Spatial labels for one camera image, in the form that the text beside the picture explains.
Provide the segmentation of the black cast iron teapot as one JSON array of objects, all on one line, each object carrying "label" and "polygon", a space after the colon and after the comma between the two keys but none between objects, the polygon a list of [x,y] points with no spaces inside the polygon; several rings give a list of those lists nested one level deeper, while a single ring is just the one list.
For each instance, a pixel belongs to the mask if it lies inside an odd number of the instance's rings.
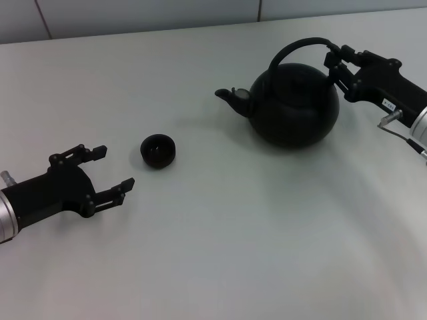
[{"label": "black cast iron teapot", "polygon": [[311,37],[284,47],[268,69],[246,89],[218,89],[216,97],[250,122],[267,142],[280,147],[308,147],[328,135],[339,115],[334,82],[324,73],[301,63],[284,63],[292,52],[310,45],[337,47],[329,40]]}]

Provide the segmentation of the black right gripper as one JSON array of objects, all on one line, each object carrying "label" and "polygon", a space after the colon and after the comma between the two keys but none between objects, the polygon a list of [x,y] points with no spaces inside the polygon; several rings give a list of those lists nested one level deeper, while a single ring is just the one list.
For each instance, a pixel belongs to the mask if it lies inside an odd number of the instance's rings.
[{"label": "black right gripper", "polygon": [[[427,91],[413,84],[400,74],[402,63],[386,59],[370,51],[355,52],[348,45],[329,44],[324,66],[328,77],[344,93],[344,99],[355,103],[367,101],[387,113],[388,103],[403,112],[400,122],[410,128],[427,107]],[[345,63],[359,67],[353,75]]]}]

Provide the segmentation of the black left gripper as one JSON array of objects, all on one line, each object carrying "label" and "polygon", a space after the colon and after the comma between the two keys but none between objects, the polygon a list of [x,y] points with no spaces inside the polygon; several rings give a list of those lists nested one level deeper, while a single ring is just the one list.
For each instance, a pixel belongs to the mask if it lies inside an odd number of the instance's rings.
[{"label": "black left gripper", "polygon": [[62,211],[72,211],[83,218],[121,206],[135,179],[129,178],[108,190],[95,193],[90,178],[78,167],[106,156],[107,147],[92,150],[80,144],[64,153],[49,157],[51,167],[38,177],[2,190],[17,218],[19,229],[26,228]]}]

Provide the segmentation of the small dark teacup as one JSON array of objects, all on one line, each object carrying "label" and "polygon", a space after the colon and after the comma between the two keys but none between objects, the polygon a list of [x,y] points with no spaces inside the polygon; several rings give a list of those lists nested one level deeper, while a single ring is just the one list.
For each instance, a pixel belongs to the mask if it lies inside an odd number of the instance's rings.
[{"label": "small dark teacup", "polygon": [[140,153],[146,165],[153,169],[163,169],[175,159],[175,142],[164,134],[150,135],[141,143]]}]

